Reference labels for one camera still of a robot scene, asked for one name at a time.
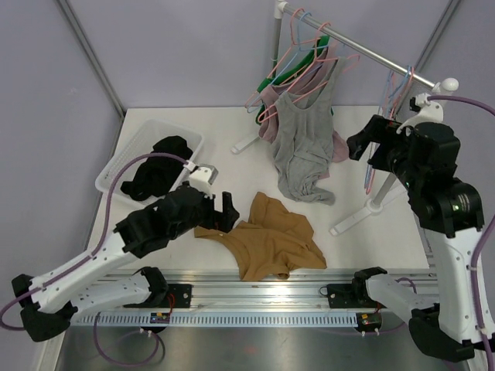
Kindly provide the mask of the brown tank top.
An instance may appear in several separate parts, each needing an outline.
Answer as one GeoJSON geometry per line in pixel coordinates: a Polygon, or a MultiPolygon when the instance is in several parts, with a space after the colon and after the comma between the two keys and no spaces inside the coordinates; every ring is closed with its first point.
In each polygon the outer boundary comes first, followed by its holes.
{"type": "Polygon", "coordinates": [[[194,236],[224,245],[234,256],[242,281],[268,276],[286,280],[300,268],[327,268],[307,218],[288,211],[281,201],[263,192],[255,195],[247,222],[239,222],[228,233],[197,227],[194,236]]]}

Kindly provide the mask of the grey tank top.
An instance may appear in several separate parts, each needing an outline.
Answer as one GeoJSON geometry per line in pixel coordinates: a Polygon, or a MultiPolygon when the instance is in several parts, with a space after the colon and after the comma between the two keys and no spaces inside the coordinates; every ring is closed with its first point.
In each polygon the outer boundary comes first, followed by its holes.
{"type": "Polygon", "coordinates": [[[339,61],[326,73],[323,87],[301,100],[284,92],[275,102],[278,133],[271,144],[278,172],[278,189],[288,199],[331,206],[333,192],[317,186],[319,177],[329,171],[333,160],[333,92],[344,68],[339,61]]]}

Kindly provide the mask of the black tank top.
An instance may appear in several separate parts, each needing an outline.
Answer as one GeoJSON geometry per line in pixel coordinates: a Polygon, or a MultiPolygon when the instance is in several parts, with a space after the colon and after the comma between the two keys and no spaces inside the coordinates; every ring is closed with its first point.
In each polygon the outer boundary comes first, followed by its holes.
{"type": "MultiPolygon", "coordinates": [[[[168,153],[187,160],[193,151],[184,138],[175,135],[155,143],[152,153],[168,153]]],[[[175,159],[148,158],[140,164],[131,181],[123,181],[121,191],[134,201],[145,201],[151,196],[164,196],[171,189],[182,170],[182,162],[175,159]]]]}

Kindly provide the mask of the pink hanger of grey top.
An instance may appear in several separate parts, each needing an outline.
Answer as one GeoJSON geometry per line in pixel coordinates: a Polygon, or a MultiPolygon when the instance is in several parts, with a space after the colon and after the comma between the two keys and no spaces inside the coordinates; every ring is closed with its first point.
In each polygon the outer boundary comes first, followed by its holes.
{"type": "Polygon", "coordinates": [[[294,94],[296,96],[294,102],[297,102],[314,90],[323,87],[326,83],[324,81],[324,76],[332,67],[335,67],[339,61],[346,63],[349,60],[355,60],[349,67],[345,67],[344,71],[352,69],[360,61],[359,54],[353,54],[348,57],[332,56],[327,58],[328,53],[331,53],[330,49],[326,48],[319,56],[315,56],[314,54],[314,59],[311,64],[293,81],[278,87],[273,83],[270,83],[263,89],[261,92],[262,105],[256,116],[256,123],[263,125],[265,121],[269,121],[276,115],[275,102],[284,92],[288,91],[289,93],[294,94]]]}

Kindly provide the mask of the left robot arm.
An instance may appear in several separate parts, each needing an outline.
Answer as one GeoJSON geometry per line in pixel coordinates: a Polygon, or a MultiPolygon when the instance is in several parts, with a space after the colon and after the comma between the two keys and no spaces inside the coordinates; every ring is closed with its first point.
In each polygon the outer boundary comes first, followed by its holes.
{"type": "Polygon", "coordinates": [[[43,342],[96,311],[122,305],[161,306],[168,287],[156,268],[146,267],[136,277],[100,288],[92,284],[119,267],[167,247],[170,241],[198,226],[229,232],[239,216],[229,192],[223,192],[222,209],[217,211],[214,196],[187,183],[181,185],[130,213],[94,250],[45,274],[15,277],[12,289],[22,307],[22,330],[34,342],[43,342]]]}

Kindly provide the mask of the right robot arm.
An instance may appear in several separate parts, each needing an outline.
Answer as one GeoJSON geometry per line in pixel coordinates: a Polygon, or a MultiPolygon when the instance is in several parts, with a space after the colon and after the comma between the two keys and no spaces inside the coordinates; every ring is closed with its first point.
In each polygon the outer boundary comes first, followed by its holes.
{"type": "Polygon", "coordinates": [[[480,261],[488,227],[480,194],[455,176],[459,139],[445,124],[403,125],[374,115],[348,138],[350,158],[359,160],[370,143],[377,144],[370,165],[394,175],[407,191],[434,254],[439,297],[422,298],[372,267],[355,273],[353,301],[392,311],[427,356],[448,362],[472,359],[479,351],[491,356],[494,321],[480,261]]]}

